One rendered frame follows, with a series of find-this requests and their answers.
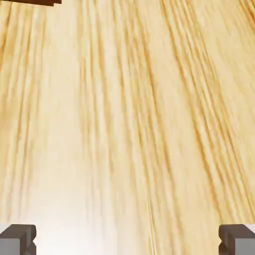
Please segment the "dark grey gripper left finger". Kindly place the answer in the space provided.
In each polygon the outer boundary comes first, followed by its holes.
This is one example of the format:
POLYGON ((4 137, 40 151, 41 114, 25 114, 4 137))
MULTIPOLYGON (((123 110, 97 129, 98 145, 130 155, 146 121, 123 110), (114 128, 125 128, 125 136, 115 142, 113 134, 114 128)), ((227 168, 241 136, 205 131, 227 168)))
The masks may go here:
POLYGON ((0 233, 0 255, 37 255, 35 225, 11 224, 0 233))

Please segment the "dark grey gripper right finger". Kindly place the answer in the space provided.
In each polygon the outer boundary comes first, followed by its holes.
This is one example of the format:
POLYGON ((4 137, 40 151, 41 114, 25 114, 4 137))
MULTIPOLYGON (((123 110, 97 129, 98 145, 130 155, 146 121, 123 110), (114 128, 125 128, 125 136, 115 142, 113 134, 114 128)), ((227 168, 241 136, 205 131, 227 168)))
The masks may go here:
POLYGON ((255 224, 219 226, 219 255, 255 255, 255 224))

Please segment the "dark brown wooden cabinet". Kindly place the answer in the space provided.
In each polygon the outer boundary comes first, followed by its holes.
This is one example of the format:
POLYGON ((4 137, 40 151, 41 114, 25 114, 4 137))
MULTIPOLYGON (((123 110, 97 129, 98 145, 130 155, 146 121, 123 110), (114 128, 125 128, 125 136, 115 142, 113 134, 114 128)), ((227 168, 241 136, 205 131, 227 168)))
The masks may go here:
POLYGON ((27 3, 34 5, 54 6, 55 4, 61 4, 62 0, 3 0, 17 3, 27 3))

